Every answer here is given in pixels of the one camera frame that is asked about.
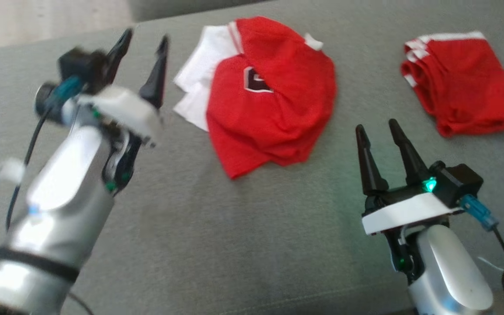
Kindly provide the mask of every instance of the red garment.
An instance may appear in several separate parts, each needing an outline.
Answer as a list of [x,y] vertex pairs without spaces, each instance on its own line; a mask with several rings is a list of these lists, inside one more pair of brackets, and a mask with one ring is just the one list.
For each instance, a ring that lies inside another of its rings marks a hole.
[[480,32],[406,42],[402,75],[443,137],[504,131],[504,69]]
[[242,54],[216,69],[207,124],[231,179],[268,161],[282,166],[308,159],[332,114],[334,64],[276,21],[236,20]]

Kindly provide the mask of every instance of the blue cable connector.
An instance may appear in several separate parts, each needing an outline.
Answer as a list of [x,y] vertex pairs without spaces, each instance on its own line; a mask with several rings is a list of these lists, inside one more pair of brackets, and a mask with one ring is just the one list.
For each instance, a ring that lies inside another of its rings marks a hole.
[[471,214],[472,217],[478,219],[482,227],[488,232],[492,231],[499,224],[499,221],[491,215],[491,211],[472,195],[462,197],[460,199],[460,207]]

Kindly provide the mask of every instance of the green led light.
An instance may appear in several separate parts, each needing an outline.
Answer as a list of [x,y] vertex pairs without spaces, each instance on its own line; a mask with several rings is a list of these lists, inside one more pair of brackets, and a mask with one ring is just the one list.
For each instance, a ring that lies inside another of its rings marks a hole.
[[435,177],[431,177],[430,179],[423,181],[424,191],[432,192],[435,187],[437,187],[437,180]]

